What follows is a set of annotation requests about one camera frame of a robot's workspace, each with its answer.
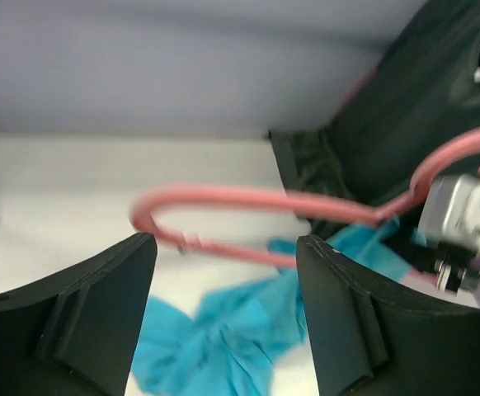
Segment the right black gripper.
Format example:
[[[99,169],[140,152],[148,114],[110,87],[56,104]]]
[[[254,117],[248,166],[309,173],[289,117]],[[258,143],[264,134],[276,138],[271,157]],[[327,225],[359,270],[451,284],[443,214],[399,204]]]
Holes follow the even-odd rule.
[[[448,242],[433,242],[418,230],[420,217],[405,214],[388,247],[417,271],[435,277],[438,290],[456,293],[480,288],[480,253]]]

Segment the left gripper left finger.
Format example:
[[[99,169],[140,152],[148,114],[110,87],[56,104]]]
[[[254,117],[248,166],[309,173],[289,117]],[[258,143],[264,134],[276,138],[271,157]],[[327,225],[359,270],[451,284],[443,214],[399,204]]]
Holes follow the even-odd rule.
[[[137,233],[0,293],[0,396],[122,395],[157,252]]]

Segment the pink plastic hanger front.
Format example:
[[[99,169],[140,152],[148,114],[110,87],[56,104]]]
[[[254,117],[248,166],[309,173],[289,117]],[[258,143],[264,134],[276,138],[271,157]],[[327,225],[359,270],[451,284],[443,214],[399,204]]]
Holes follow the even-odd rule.
[[[452,163],[475,154],[480,154],[480,128],[461,134],[431,153],[412,174],[408,190],[379,207],[298,191],[278,192],[227,186],[169,186],[141,195],[133,204],[129,218],[139,232],[150,233],[158,241],[182,251],[292,267],[295,261],[291,257],[202,241],[196,236],[186,237],[180,231],[164,229],[157,225],[153,214],[161,208],[175,205],[203,205],[292,211],[307,218],[378,226],[421,204],[429,194],[431,183],[441,171]]]

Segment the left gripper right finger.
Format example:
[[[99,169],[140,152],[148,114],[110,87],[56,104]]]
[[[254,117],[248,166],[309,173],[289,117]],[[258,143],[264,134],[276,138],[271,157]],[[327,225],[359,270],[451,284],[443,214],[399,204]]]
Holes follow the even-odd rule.
[[[297,267],[322,395],[480,395],[480,309],[422,294],[315,236]]]

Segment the teal t shirt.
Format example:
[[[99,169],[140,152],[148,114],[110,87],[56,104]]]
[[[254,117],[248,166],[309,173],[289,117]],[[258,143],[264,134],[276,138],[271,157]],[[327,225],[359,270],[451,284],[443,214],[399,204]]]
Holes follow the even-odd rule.
[[[315,395],[295,269],[162,250],[132,373],[150,395]]]

